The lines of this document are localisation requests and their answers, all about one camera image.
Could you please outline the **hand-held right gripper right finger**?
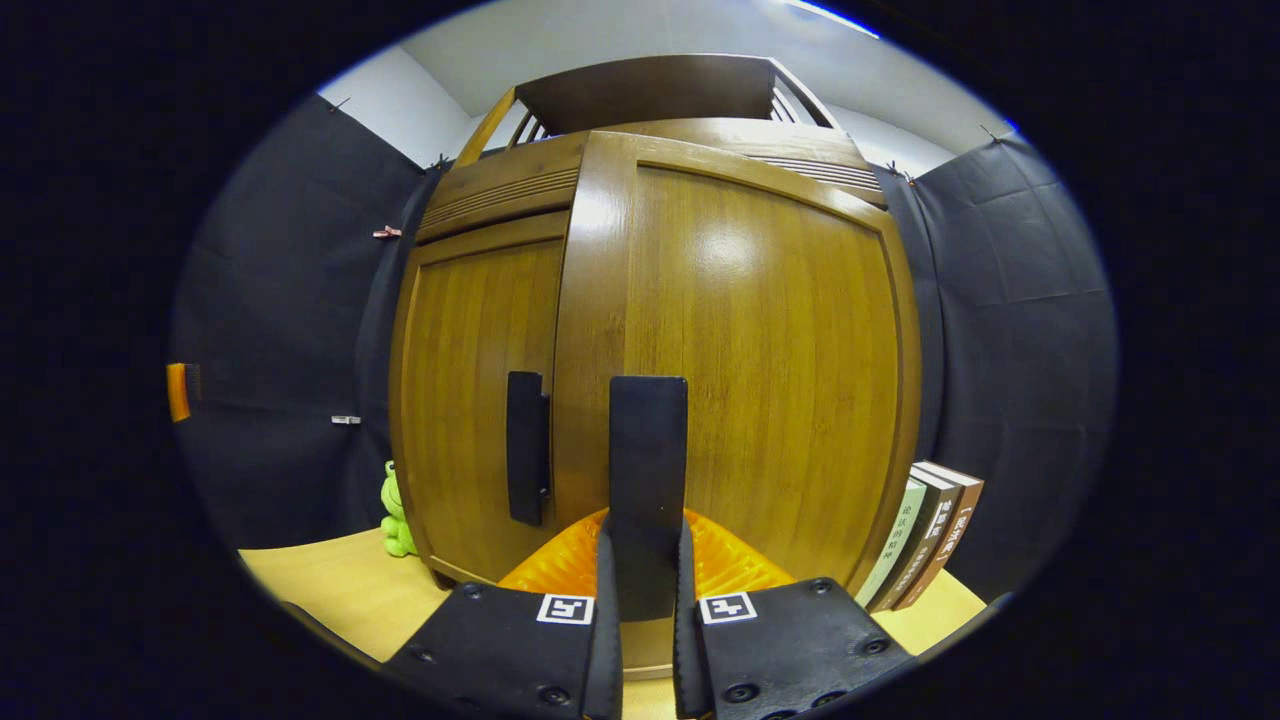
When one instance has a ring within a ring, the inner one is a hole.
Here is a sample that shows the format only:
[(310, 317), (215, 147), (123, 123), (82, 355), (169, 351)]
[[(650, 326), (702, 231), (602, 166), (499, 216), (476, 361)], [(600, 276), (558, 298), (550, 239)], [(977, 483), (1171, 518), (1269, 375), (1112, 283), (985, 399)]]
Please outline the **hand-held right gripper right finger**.
[(832, 719), (916, 666), (837, 580), (799, 580), (710, 519), (686, 511), (684, 520), (678, 717)]

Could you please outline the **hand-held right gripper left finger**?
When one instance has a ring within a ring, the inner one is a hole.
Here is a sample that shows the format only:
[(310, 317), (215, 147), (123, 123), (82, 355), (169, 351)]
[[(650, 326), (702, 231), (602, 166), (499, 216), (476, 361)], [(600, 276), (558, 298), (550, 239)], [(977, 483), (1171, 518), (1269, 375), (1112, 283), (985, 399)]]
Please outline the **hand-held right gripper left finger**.
[(617, 719), (607, 511), (576, 521), (495, 585), (457, 585), (381, 669), (451, 719)]

